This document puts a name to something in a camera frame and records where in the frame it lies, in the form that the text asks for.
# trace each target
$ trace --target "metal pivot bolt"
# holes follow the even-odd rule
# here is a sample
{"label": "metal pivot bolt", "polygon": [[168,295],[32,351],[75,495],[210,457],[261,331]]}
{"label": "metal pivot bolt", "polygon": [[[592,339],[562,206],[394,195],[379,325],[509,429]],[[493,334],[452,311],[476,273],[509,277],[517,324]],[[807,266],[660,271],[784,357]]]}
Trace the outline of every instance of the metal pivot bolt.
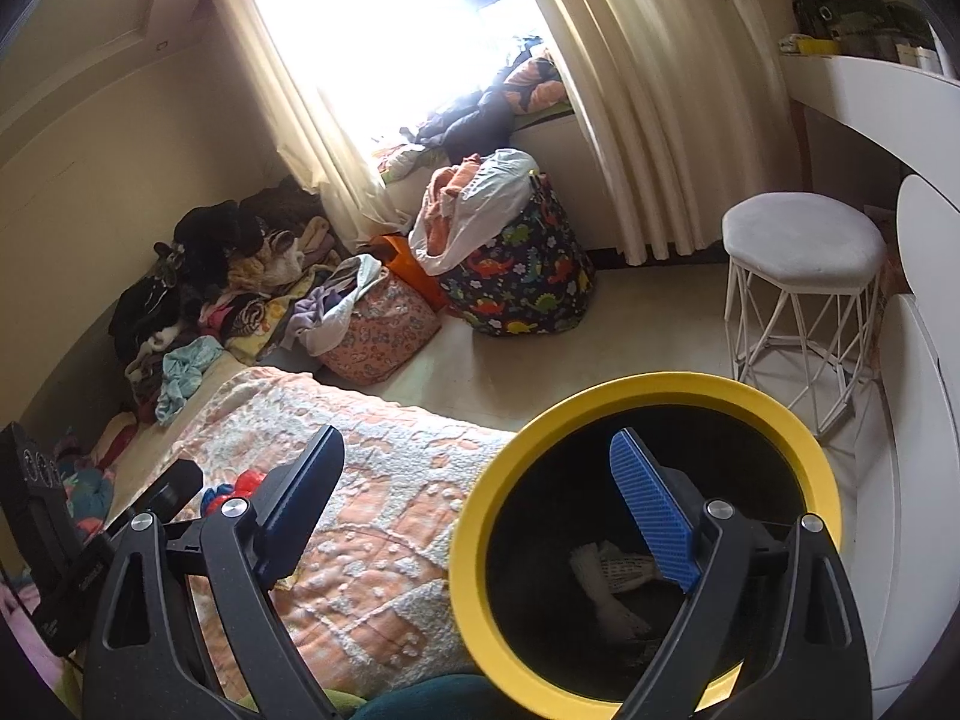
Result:
{"label": "metal pivot bolt", "polygon": [[246,512],[248,507],[247,501],[243,498],[230,498],[229,501],[224,501],[224,504],[220,507],[220,511],[224,513],[224,517],[240,517],[240,514]]}
{"label": "metal pivot bolt", "polygon": [[824,528],[824,522],[816,514],[804,514],[800,518],[800,525],[810,533],[819,533]]}
{"label": "metal pivot bolt", "polygon": [[721,501],[718,498],[707,504],[707,512],[711,517],[715,517],[716,519],[730,519],[733,517],[733,506],[728,504],[727,501]]}
{"label": "metal pivot bolt", "polygon": [[154,516],[150,512],[143,512],[133,517],[130,521],[130,527],[134,531],[145,531],[154,523]]}

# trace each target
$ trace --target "beige curtain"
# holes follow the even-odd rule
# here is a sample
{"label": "beige curtain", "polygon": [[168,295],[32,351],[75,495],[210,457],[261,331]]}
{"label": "beige curtain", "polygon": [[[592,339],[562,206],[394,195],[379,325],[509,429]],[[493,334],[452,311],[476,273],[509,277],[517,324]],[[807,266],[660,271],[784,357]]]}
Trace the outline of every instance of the beige curtain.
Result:
{"label": "beige curtain", "polygon": [[315,70],[330,59],[318,56],[320,30],[310,24],[309,1],[213,1],[277,152],[299,184],[320,195],[344,244],[355,250],[375,235],[408,226],[319,88]]}
{"label": "beige curtain", "polygon": [[757,0],[536,0],[632,265],[720,237],[723,213],[799,184]]}

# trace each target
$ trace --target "cable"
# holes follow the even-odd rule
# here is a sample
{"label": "cable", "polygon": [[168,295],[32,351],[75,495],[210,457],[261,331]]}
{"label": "cable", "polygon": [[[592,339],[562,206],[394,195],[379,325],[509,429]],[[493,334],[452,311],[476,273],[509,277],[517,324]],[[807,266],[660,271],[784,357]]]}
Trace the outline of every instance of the cable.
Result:
{"label": "cable", "polygon": [[[10,588],[10,591],[11,591],[11,593],[13,594],[13,598],[16,599],[17,605],[20,606],[20,610],[22,611],[22,613],[24,613],[25,615],[27,615],[27,619],[30,620],[30,624],[33,625],[33,624],[34,624],[34,615],[30,614],[30,610],[27,609],[27,605],[24,604],[24,603],[23,603],[23,599],[20,598],[20,593],[18,593],[18,592],[16,591],[16,589],[13,587],[13,582],[11,581],[10,575],[7,573],[7,570],[6,570],[6,568],[4,568],[2,562],[0,562],[0,576],[3,576],[3,581],[4,581],[4,582],[6,583],[6,585]],[[69,655],[64,656],[64,660],[67,661],[67,662],[68,662],[71,666],[73,666],[75,669],[77,669],[77,671],[79,671],[80,674],[83,674],[83,666],[81,666],[80,664],[78,664],[77,661],[74,661],[74,659],[71,658],[71,656],[69,656]]]}

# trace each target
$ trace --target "dinosaur print bag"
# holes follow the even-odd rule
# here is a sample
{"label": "dinosaur print bag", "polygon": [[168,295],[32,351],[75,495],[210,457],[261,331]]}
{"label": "dinosaur print bag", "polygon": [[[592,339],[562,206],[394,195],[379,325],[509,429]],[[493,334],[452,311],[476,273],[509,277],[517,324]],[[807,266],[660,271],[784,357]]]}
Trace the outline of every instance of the dinosaur print bag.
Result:
{"label": "dinosaur print bag", "polygon": [[438,276],[474,330],[490,336],[560,333],[576,327],[593,291],[593,264],[580,247],[546,175],[489,244]]}

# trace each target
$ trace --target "stool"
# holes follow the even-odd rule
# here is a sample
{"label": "stool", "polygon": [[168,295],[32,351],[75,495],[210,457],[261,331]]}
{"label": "stool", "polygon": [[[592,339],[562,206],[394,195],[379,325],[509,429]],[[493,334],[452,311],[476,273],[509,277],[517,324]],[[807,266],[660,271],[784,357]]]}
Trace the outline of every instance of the stool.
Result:
{"label": "stool", "polygon": [[[820,439],[841,415],[850,412],[853,388],[863,372],[877,314],[880,267],[886,257],[880,230],[859,211],[830,197],[784,191],[759,194],[731,208],[723,219],[723,241],[730,255],[724,322],[731,376],[741,382],[752,376],[756,382],[754,365],[765,349],[798,346],[803,354],[806,382],[787,408],[793,410],[803,396],[809,395],[812,432]],[[755,278],[779,289],[773,314],[766,322],[751,292]],[[810,326],[800,307],[800,295],[824,295],[824,307]],[[740,318],[734,337],[731,316],[736,296]],[[796,336],[774,333],[787,300],[797,322]],[[834,302],[837,327],[829,344],[822,346],[813,341],[813,334],[831,313]],[[755,343],[750,340],[750,313],[757,318],[760,329]],[[854,316],[855,332],[848,330]],[[811,360],[811,352],[819,358],[816,370],[811,362],[814,364],[817,359]],[[839,395],[821,418],[815,386],[827,365],[836,373]]]}

